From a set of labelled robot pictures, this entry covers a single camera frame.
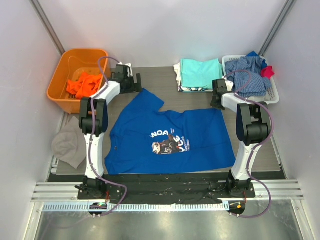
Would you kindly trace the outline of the orange t shirt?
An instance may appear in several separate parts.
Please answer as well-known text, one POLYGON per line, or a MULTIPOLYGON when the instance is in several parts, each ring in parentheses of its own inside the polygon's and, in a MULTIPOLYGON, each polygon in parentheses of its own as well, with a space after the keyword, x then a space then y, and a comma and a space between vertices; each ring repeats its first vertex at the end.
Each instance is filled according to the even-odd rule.
POLYGON ((88 74, 83 72, 77 81, 68 80, 66 91, 74 95, 77 100, 81 100, 83 97, 90 97, 97 93, 99 86, 102 83, 103 75, 88 74))

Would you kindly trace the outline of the red cloth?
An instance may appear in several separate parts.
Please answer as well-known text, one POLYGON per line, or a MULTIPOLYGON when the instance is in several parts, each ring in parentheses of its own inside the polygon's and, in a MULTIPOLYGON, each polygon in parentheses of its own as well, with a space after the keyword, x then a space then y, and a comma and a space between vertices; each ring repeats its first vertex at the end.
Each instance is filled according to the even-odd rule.
POLYGON ((273 67, 271 65, 268 65, 261 70, 260 75, 263 78, 271 79, 271 77, 275 75, 275 72, 273 71, 273 67))

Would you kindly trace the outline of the left aluminium corner post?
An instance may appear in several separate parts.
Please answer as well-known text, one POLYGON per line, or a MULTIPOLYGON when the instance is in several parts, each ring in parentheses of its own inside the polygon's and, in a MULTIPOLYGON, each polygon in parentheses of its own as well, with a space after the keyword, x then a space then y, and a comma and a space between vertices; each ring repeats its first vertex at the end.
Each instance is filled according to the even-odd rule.
POLYGON ((29 2, 33 7, 35 13, 37 14, 38 18, 40 19, 41 23, 43 24, 57 51, 60 55, 63 55, 65 53, 65 48, 63 47, 56 31, 54 30, 49 18, 47 17, 43 7, 41 6, 40 1, 30 0, 29 2))

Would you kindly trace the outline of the white plastic laundry basket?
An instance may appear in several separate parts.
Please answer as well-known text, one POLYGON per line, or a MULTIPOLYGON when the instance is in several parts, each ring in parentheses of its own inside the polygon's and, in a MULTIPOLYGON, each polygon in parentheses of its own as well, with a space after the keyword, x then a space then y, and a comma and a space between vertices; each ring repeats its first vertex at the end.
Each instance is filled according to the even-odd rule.
MULTIPOLYGON (((226 55, 222 58, 222 69, 223 69, 223 74, 226 75, 225 71, 225 62, 239 59, 241 57, 246 57, 246 55, 226 55)), ((276 83, 274 80, 274 76, 269 79, 271 82, 272 87, 267 90, 267 93, 265 96, 256 96, 256 97, 249 97, 251 100, 254 100, 256 102, 258 101, 265 101, 267 104, 276 104, 279 102, 280 97, 278 94, 278 90, 276 87, 276 83)))

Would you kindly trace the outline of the blue t shirt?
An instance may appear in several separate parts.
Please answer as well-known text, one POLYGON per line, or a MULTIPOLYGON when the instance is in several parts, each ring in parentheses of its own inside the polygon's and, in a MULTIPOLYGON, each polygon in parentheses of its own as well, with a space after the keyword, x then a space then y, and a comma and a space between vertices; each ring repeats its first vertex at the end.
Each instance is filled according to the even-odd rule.
POLYGON ((220 110, 162 111, 164 101, 144 89, 121 112, 110 132, 107 171, 180 174, 224 169, 236 158, 220 110))

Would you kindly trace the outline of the blue cloth in basket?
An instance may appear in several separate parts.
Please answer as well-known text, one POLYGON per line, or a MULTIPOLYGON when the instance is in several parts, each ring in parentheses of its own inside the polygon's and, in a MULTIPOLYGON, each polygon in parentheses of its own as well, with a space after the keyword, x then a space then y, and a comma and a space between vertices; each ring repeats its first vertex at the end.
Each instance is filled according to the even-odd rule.
POLYGON ((258 55, 255 51, 252 51, 252 52, 248 53, 246 56, 247 57, 260 57, 263 60, 262 64, 261 64, 261 69, 262 70, 265 69, 268 66, 266 60, 264 58, 262 58, 260 55, 258 55))

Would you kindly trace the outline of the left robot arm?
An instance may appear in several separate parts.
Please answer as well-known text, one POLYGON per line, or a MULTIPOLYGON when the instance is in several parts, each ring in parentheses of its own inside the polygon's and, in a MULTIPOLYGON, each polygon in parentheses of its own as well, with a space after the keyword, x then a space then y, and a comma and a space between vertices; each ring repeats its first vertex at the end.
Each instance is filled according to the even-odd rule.
POLYGON ((137 82, 130 63, 120 62, 97 93, 80 101, 79 127, 86 144, 86 170, 82 184, 76 186, 80 200, 100 200, 107 195, 103 142, 109 125, 108 104, 120 94, 141 92, 141 75, 136 77, 137 82))

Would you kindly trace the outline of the orange plastic tub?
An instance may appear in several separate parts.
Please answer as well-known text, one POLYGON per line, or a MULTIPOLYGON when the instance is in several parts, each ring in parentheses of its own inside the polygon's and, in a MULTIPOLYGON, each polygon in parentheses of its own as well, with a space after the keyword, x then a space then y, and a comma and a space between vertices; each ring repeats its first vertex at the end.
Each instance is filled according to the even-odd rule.
MULTIPOLYGON (((55 70, 51 82, 47 89, 47 97, 56 103, 68 114, 78 114, 80 112, 80 99, 67 92, 68 80, 77 81, 83 72, 90 75, 102 74, 109 77, 111 75, 109 60, 101 57, 108 56, 103 49, 98 48, 75 48, 66 51, 55 70)), ((102 77, 99 89, 104 85, 102 77)))

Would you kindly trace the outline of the grey cap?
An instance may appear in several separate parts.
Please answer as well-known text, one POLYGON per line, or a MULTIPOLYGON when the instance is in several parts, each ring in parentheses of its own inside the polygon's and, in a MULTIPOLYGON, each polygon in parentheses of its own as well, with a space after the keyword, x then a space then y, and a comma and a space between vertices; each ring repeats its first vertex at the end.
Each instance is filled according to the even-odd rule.
POLYGON ((77 169, 87 156, 86 140, 79 127, 79 120, 70 121, 53 138, 51 149, 53 156, 77 169))

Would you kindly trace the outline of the right aluminium corner post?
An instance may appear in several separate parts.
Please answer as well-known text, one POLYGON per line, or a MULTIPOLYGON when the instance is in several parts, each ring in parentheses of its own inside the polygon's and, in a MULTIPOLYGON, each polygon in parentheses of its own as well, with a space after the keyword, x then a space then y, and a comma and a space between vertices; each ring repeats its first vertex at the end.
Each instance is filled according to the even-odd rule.
POLYGON ((264 40, 258 54, 260 56, 265 56, 266 52, 268 51, 269 47, 271 46, 272 42, 275 40, 276 35, 280 31, 281 27, 285 23, 287 17, 289 16, 290 12, 294 8, 297 0, 286 0, 283 7, 281 8, 280 13, 278 14, 274 24, 272 25, 266 39, 264 40))

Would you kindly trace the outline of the aluminium corner post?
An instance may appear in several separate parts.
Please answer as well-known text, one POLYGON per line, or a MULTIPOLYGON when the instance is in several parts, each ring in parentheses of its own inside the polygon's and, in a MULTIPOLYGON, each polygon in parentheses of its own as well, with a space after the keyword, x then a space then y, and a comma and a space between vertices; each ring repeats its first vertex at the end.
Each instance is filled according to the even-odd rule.
POLYGON ((290 12, 294 8, 297 0, 286 0, 283 7, 281 8, 280 13, 278 14, 274 24, 272 25, 266 39, 264 40, 258 54, 260 56, 265 56, 266 52, 268 51, 269 47, 271 46, 272 42, 275 40, 276 35, 280 31, 281 27, 285 23, 287 17, 289 16, 290 12))
POLYGON ((40 1, 30 0, 29 2, 33 7, 35 13, 37 14, 38 18, 40 19, 41 23, 43 24, 57 51, 60 55, 63 55, 65 53, 65 48, 63 47, 56 31, 54 30, 49 18, 47 17, 43 7, 41 6, 40 1))

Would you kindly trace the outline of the folded white printed t shirt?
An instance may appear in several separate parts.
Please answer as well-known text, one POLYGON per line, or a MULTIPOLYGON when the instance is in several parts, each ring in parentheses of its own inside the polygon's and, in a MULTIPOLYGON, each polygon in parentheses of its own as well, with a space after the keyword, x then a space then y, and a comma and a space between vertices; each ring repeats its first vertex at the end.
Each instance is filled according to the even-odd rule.
POLYGON ((181 64, 175 64, 173 66, 174 72, 176 74, 176 82, 177 82, 177 90, 182 93, 192 93, 192 92, 198 92, 198 93, 212 93, 213 90, 209 88, 203 88, 203 87, 183 87, 182 86, 182 75, 181 75, 181 64))

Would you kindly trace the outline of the blue checkered shirt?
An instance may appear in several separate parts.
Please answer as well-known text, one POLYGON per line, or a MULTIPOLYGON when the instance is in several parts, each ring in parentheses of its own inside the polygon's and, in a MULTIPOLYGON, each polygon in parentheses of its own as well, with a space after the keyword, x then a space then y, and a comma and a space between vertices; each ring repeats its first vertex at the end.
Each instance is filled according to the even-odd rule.
POLYGON ((243 56, 225 62, 227 79, 234 83, 233 91, 243 98, 264 97, 272 87, 267 77, 261 76, 263 60, 259 57, 243 56))

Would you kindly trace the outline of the folded teal t shirt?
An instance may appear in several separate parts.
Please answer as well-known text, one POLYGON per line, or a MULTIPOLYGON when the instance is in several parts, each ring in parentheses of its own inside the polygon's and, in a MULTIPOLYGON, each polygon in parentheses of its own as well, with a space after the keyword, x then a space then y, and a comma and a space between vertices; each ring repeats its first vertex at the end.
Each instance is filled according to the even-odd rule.
POLYGON ((180 74, 182 87, 212 90, 212 81, 222 78, 223 67, 218 58, 208 61, 182 58, 180 74))

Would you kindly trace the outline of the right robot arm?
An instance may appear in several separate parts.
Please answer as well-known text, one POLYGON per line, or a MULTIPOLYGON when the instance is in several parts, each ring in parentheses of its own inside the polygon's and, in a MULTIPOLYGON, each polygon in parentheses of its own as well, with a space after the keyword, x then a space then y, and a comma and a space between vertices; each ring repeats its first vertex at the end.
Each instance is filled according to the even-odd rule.
POLYGON ((270 112, 265 102, 255 102, 228 90, 223 78, 212 81, 211 106, 236 114, 235 132, 239 149, 226 179, 226 193, 233 198, 250 189, 252 167, 258 151, 273 133, 270 112))

